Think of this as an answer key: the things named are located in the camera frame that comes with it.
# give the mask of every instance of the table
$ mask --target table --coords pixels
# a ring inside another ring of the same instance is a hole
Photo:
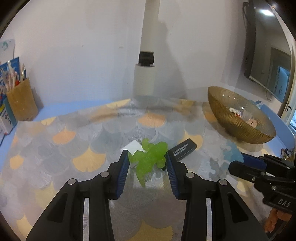
[[[144,138],[152,143],[165,141],[169,148],[191,138],[198,147],[182,160],[188,170],[207,180],[227,179],[261,223],[267,218],[271,208],[262,203],[262,194],[253,184],[231,176],[228,166],[234,160],[243,161],[241,152],[273,155],[268,144],[247,144],[229,136],[206,102],[156,97],[136,97],[42,121],[20,122],[1,175],[3,216],[25,240],[68,179],[92,179],[118,161],[121,148]],[[115,239],[180,240],[186,202],[175,199],[166,171],[155,169],[146,181],[146,188],[141,187],[129,169],[122,196],[110,201]],[[86,199],[86,240],[87,207]]]

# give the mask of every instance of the white cylinder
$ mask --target white cylinder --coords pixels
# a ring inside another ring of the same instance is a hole
[[[154,91],[156,68],[136,64],[133,82],[134,95],[152,95]]]
[[[141,51],[143,52],[155,51],[159,6],[160,0],[146,0],[141,40]]]

